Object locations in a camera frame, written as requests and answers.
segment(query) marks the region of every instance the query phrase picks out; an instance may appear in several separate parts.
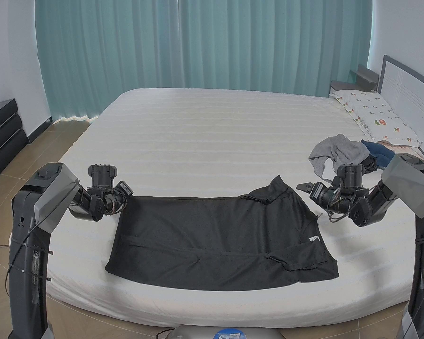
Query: tiled floor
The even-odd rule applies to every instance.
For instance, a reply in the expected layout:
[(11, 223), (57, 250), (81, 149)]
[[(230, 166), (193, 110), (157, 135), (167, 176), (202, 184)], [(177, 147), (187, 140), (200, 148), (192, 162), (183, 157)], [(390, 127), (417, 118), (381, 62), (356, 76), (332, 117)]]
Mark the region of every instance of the tiled floor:
[[(87, 122), (60, 122), (52, 125), (31, 145), (26, 146), (0, 175), (0, 245), (8, 242), (12, 229), (11, 199), (41, 166), (57, 162), (88, 127)], [(9, 301), (4, 279), (8, 267), (8, 248), (0, 248), (0, 339), (11, 331)], [(129, 323), (72, 307), (51, 298), (47, 313), (57, 339), (149, 339), (161, 328)], [(291, 339), (376, 339), (396, 336), (404, 305), (336, 325), (281, 329)]]

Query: blue cloth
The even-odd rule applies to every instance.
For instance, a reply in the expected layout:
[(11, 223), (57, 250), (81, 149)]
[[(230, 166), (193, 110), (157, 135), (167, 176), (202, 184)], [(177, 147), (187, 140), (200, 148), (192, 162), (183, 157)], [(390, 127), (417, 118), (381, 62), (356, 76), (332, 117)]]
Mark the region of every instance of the blue cloth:
[(367, 142), (361, 140), (361, 143), (364, 144), (369, 153), (377, 159), (377, 166), (385, 168), (391, 162), (392, 158), (396, 155), (392, 150), (386, 148), (383, 144)]
[(56, 120), (135, 88), (327, 97), (366, 66), (372, 0), (35, 0), (35, 23)]

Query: white bed sheet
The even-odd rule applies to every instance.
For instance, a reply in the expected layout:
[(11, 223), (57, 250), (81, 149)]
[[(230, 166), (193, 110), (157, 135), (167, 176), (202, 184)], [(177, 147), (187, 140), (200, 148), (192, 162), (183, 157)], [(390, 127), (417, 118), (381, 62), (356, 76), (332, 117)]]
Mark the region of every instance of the white bed sheet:
[[(312, 148), (338, 133), (364, 139), (334, 99), (211, 89), (136, 89), (122, 94), (63, 156), (89, 186), (91, 164), (118, 168), (135, 195), (234, 196), (281, 175), (295, 188), (318, 177)], [(380, 172), (363, 177), (366, 187)], [(305, 193), (311, 210), (323, 212)], [(67, 212), (51, 237), (47, 292), (74, 306), (148, 325), (296, 327), (362, 317), (408, 300), (414, 215), (396, 201), (380, 223), (319, 227), (339, 278), (258, 291), (191, 291), (140, 284), (104, 270), (118, 216), (100, 222)]]

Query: white pillow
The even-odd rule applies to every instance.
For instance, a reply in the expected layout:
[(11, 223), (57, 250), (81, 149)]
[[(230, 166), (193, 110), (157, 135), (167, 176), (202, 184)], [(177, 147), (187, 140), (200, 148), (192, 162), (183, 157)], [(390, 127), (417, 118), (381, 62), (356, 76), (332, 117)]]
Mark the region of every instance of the white pillow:
[(392, 111), (377, 92), (339, 90), (330, 96), (345, 107), (369, 141), (410, 147), (421, 145), (416, 133)]

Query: pile of clothes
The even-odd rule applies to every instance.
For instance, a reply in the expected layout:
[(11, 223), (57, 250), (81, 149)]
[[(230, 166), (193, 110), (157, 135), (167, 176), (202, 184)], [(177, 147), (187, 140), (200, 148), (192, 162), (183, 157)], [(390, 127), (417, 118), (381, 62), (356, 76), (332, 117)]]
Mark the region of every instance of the pile of clothes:
[(325, 181), (331, 182), (339, 166), (362, 164), (364, 172), (370, 173), (377, 168), (388, 166), (395, 153), (379, 143), (355, 142), (343, 134), (328, 137), (317, 144), (309, 155), (314, 173)]

